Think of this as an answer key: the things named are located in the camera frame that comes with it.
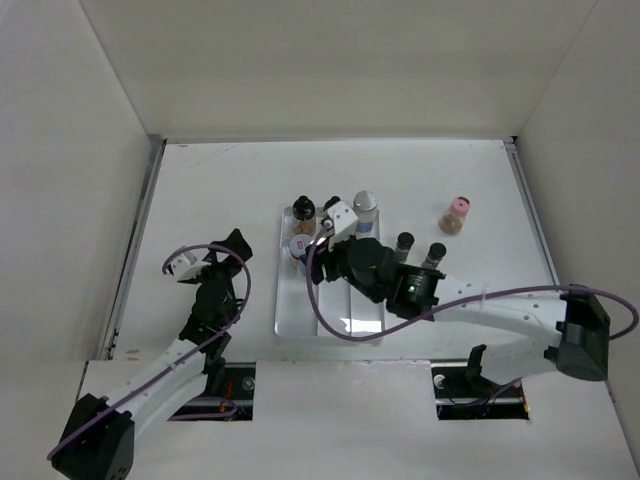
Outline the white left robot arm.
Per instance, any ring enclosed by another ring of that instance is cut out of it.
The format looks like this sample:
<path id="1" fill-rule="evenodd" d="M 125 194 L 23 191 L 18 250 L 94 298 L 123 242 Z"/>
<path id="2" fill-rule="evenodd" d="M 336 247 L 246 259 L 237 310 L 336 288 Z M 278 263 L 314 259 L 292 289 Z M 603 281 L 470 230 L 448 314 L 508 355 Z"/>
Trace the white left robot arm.
<path id="1" fill-rule="evenodd" d="M 162 265 L 163 274 L 197 288 L 177 338 L 126 384 L 101 397 L 87 393 L 74 404 L 47 456 L 65 478 L 126 478 L 142 438 L 198 395 L 210 399 L 223 390 L 229 331 L 248 303 L 237 297 L 233 280 L 248 271 L 253 252 L 239 229 L 202 248 L 202 259 L 194 256 L 195 246 L 184 246 Z"/>

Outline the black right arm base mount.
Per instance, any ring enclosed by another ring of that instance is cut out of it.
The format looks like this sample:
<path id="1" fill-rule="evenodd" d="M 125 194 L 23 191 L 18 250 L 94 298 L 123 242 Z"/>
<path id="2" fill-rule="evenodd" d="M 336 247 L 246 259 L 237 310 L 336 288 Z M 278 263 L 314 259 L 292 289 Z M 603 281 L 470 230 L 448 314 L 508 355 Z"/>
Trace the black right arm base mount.
<path id="1" fill-rule="evenodd" d="M 489 398 L 498 390 L 496 383 L 482 376 L 481 360 L 486 350 L 485 344 L 472 348 L 463 375 L 470 393 L 477 398 Z"/>

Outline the silver-cap blue-label bottle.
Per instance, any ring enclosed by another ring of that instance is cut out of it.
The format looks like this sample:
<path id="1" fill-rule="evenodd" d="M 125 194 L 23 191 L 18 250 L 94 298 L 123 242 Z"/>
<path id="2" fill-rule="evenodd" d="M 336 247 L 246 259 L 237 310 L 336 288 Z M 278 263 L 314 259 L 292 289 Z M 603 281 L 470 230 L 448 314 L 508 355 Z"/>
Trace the silver-cap blue-label bottle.
<path id="1" fill-rule="evenodd" d="M 352 208 L 358 217 L 355 228 L 356 238 L 366 238 L 373 235 L 374 225 L 378 218 L 378 201 L 375 194 L 369 190 L 359 191 L 353 199 Z"/>

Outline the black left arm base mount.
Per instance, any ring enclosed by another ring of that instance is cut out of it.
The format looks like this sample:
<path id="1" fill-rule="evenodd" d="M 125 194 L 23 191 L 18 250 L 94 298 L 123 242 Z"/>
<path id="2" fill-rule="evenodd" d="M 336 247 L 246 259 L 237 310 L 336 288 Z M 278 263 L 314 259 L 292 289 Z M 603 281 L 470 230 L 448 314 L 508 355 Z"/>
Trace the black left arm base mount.
<path id="1" fill-rule="evenodd" d="M 208 364 L 205 369 L 207 382 L 203 395 L 231 399 L 233 394 L 233 379 L 227 371 L 227 363 L 223 357 Z"/>

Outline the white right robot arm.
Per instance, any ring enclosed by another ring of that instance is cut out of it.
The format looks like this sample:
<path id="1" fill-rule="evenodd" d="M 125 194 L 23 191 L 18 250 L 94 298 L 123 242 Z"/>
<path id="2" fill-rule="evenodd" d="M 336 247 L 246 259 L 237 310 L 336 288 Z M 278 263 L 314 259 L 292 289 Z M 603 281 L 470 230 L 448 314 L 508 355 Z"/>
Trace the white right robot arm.
<path id="1" fill-rule="evenodd" d="M 463 380 L 475 395 L 553 370 L 583 381 L 608 377 L 610 319 L 586 287 L 486 292 L 438 270 L 400 263 L 373 238 L 311 245 L 306 267 L 310 286 L 342 279 L 408 325 L 467 323 L 515 334 L 511 343 L 472 348 Z"/>

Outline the white-cap orange-label spice jar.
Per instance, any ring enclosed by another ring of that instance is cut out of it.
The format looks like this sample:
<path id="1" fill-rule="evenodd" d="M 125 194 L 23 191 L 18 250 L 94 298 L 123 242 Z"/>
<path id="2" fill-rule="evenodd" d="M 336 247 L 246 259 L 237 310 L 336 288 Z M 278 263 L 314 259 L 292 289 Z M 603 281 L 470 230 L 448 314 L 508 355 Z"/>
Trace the white-cap orange-label spice jar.
<path id="1" fill-rule="evenodd" d="M 297 274 L 306 275 L 306 249 L 311 244 L 312 237 L 297 234 L 289 241 L 289 254 L 292 266 Z"/>

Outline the black-cap brown spice bottle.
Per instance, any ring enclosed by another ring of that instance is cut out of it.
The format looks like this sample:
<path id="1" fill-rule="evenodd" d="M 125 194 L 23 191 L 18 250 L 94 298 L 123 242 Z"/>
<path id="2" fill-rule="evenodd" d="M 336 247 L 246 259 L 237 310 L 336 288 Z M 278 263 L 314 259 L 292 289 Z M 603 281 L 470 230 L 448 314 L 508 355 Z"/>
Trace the black-cap brown spice bottle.
<path id="1" fill-rule="evenodd" d="M 292 205 L 293 233 L 313 235 L 316 229 L 316 207 L 306 195 L 298 197 Z"/>

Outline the black-cap white powder bottle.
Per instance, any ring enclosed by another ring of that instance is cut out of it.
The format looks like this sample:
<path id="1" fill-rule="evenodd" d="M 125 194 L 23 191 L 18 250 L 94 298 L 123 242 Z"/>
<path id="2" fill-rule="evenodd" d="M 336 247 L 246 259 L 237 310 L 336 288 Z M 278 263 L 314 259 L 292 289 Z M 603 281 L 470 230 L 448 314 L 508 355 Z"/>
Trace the black-cap white powder bottle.
<path id="1" fill-rule="evenodd" d="M 328 209 L 330 209 L 332 206 L 334 206 L 336 203 L 338 203 L 340 201 L 341 201 L 341 199 L 340 199 L 339 196 L 332 196 L 329 200 L 327 200 L 324 203 L 323 210 L 327 211 Z"/>

